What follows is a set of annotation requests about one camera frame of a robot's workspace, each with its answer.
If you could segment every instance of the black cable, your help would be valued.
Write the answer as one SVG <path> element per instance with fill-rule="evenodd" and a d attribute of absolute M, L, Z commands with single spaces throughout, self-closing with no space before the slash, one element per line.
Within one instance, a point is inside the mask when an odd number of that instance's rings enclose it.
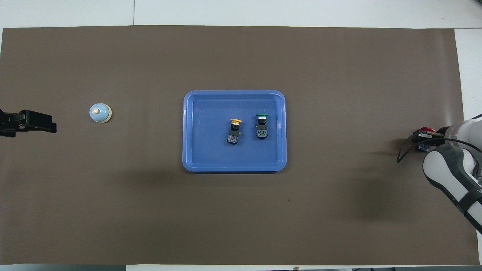
<path fill-rule="evenodd" d="M 400 158 L 400 154 L 402 153 L 402 150 L 405 149 L 405 146 L 407 145 L 408 141 L 410 141 L 414 136 L 415 136 L 415 134 L 412 134 L 411 136 L 407 137 L 407 139 L 403 142 L 402 147 L 401 147 L 400 150 L 398 151 L 397 163 L 400 163 L 400 161 L 402 160 L 402 159 Z"/>
<path fill-rule="evenodd" d="M 462 143 L 462 144 L 465 144 L 467 146 L 470 146 L 472 148 L 474 148 L 476 151 L 478 152 L 482 152 L 482 150 L 480 150 L 478 147 L 468 143 L 468 142 L 465 142 L 465 141 L 462 141 L 462 140 L 458 140 L 458 139 L 452 139 L 452 138 L 431 138 L 431 139 L 426 139 L 424 141 L 420 141 L 418 142 L 417 144 L 413 145 L 410 149 L 408 149 L 401 157 L 400 157 L 400 152 L 402 151 L 402 149 L 400 149 L 399 151 L 399 155 L 397 156 L 397 163 L 400 163 L 400 161 L 405 157 L 405 155 L 407 155 L 411 150 L 413 150 L 415 147 L 417 146 L 420 146 L 422 144 L 425 144 L 426 142 L 431 142 L 431 141 L 436 141 L 436 140 L 445 140 L 445 141 L 454 141 L 454 142 L 457 142 L 457 143 Z"/>

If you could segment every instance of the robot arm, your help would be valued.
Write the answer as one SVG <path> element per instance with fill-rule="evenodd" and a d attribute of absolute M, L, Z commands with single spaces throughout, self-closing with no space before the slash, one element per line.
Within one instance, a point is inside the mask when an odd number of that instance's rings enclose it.
<path fill-rule="evenodd" d="M 429 152 L 423 170 L 465 218 L 482 233 L 482 154 L 443 144 Z"/>
<path fill-rule="evenodd" d="M 45 131 L 57 132 L 57 124 L 52 116 L 31 110 L 6 113 L 0 109 L 0 136 L 15 137 L 17 132 Z"/>
<path fill-rule="evenodd" d="M 428 152 L 423 170 L 465 218 L 482 233 L 482 114 L 450 127 L 423 127 L 406 139 L 397 157 L 415 149 Z M 415 143 L 403 155 L 405 145 Z"/>

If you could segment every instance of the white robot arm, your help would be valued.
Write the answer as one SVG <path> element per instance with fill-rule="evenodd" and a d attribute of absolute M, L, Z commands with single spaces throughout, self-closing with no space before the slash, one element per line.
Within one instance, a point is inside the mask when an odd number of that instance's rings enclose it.
<path fill-rule="evenodd" d="M 481 117 L 482 115 L 479 115 L 471 120 L 442 128 L 437 133 L 424 127 L 415 131 L 407 139 L 417 143 L 414 146 L 415 149 L 428 152 L 423 162 L 423 170 L 430 184 L 440 189 L 480 233 L 482 233 Z M 397 162 L 406 153 L 408 151 L 401 157 L 399 153 Z"/>
<path fill-rule="evenodd" d="M 451 144 L 429 152 L 423 162 L 428 181 L 440 189 L 482 233 L 482 154 Z"/>

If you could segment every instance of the tray rim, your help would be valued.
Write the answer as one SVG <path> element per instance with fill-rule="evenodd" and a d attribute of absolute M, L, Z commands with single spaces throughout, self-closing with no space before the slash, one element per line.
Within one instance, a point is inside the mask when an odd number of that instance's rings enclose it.
<path fill-rule="evenodd" d="M 216 164 L 209 164 L 209 166 L 195 167 L 191 166 L 187 161 L 187 109 L 188 102 L 194 95 L 277 95 L 280 97 L 281 103 L 281 121 L 284 124 L 281 128 L 281 132 L 284 135 L 284 140 L 281 140 L 281 151 L 284 153 L 284 159 L 278 160 L 273 163 L 273 166 L 242 166 L 237 168 L 236 166 L 215 166 Z M 286 134 L 286 99 L 278 90 L 192 90 L 184 96 L 183 103 L 183 146 L 182 146 L 182 163 L 183 166 L 191 172 L 277 172 L 282 170 L 288 160 L 287 153 L 287 134 Z"/>

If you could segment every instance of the blue plastic tray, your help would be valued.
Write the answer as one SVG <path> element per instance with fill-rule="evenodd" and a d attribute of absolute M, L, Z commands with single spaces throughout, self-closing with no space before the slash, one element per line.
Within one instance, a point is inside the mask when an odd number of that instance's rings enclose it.
<path fill-rule="evenodd" d="M 268 114 L 268 137 L 256 137 L 256 114 Z M 226 141 L 230 119 L 239 141 Z M 274 172 L 286 165 L 285 99 L 276 90 L 191 91 L 184 97 L 182 160 L 194 172 Z"/>

